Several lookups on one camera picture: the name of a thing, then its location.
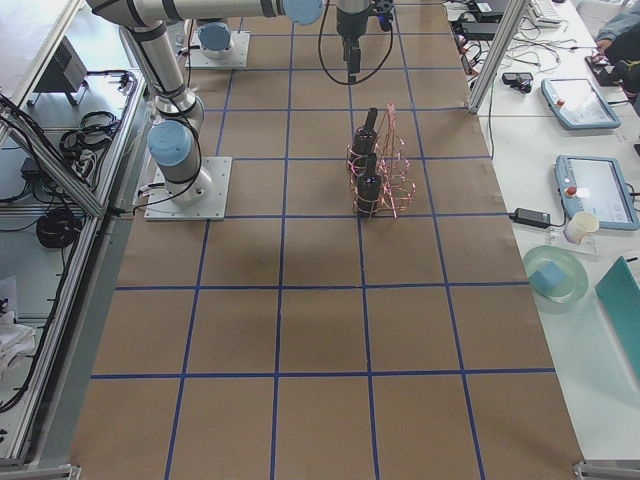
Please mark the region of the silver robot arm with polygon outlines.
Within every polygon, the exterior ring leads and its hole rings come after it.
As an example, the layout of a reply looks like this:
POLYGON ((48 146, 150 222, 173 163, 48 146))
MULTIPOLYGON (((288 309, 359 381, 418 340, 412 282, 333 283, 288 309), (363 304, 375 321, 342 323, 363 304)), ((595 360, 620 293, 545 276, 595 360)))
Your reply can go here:
POLYGON ((229 17, 286 16, 294 24, 323 23, 328 1, 92 1, 91 11, 120 28, 126 43, 154 92, 162 120, 152 127, 147 147, 164 176, 166 201, 200 203, 212 178, 202 157, 199 130, 204 120, 201 99, 187 85, 166 32, 169 21, 202 21, 220 35, 202 48, 222 51, 231 34, 229 17))
POLYGON ((234 44, 227 17, 199 18, 196 26, 200 50, 205 57, 224 60, 231 56, 234 44))

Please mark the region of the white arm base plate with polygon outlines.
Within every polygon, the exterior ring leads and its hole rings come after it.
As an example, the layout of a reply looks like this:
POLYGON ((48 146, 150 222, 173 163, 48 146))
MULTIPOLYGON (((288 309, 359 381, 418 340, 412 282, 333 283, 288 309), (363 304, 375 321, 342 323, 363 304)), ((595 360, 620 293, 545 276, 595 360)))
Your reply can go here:
POLYGON ((231 32, 230 46, 225 50, 201 49, 197 33, 192 36, 190 55, 185 65, 195 70, 245 70, 250 43, 249 31, 231 32))
POLYGON ((169 183, 159 167, 155 168, 154 182, 162 183, 151 190, 144 218, 148 221, 223 220, 227 205, 231 157, 204 157, 195 183, 183 194, 177 185, 169 183))

